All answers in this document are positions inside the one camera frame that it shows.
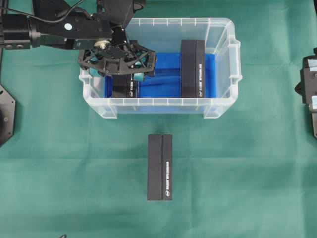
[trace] green cloth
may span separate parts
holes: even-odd
[[[83,6],[92,13],[95,2]],[[106,120],[83,99],[78,52],[6,51],[1,83],[17,110],[15,135],[0,149],[0,237],[317,237],[317,141],[294,92],[302,58],[317,46],[313,1],[147,2],[138,17],[235,23],[238,101],[216,120]],[[172,202],[147,202],[151,133],[174,135]]]

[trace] transparent storage container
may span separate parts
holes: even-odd
[[[238,98],[242,79],[240,42],[226,18],[133,18],[126,29],[130,39],[158,53],[180,53],[183,39],[206,41],[206,53],[215,54],[216,98],[104,98],[105,80],[80,71],[84,99],[101,117],[118,114],[203,114],[216,119]]]

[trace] black metal bracket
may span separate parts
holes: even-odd
[[[312,105],[309,105],[309,111],[312,115],[312,125],[314,137],[317,139],[317,109],[313,109]]]
[[[302,96],[303,104],[309,106],[312,116],[314,137],[317,139],[317,109],[313,108],[313,97],[317,95],[317,48],[315,55],[303,58],[301,70],[301,82],[295,87],[295,91]]]
[[[15,100],[0,85],[0,146],[13,136]]]

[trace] black rectangular block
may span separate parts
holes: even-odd
[[[172,135],[149,135],[148,201],[172,200]]]
[[[196,97],[196,41],[182,40],[182,98]]]
[[[205,41],[196,40],[196,97],[205,97]]]
[[[113,76],[113,98],[137,98],[138,82],[132,81],[131,75]]]
[[[182,40],[182,98],[205,97],[205,41]]]

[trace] wire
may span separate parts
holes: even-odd
[[[59,23],[59,22],[62,22],[63,20],[65,20],[69,14],[80,4],[82,4],[85,0],[80,0],[79,2],[77,2],[74,6],[72,6],[66,13],[65,15],[58,19],[58,20],[55,20],[55,21],[50,21],[50,20],[46,20],[46,19],[42,19],[42,18],[39,18],[39,17],[36,17],[34,15],[31,15],[31,14],[28,14],[28,13],[25,13],[25,12],[22,12],[22,11],[18,11],[18,10],[14,10],[14,9],[11,9],[11,8],[8,8],[8,7],[2,7],[0,6],[0,9],[2,10],[6,10],[6,11],[11,11],[11,12],[15,12],[15,13],[18,13],[20,15],[24,15],[24,16],[28,16],[28,17],[31,17],[33,19],[36,19],[38,21],[42,21],[42,22],[45,22],[45,23],[49,23],[49,24],[55,24],[55,23]]]

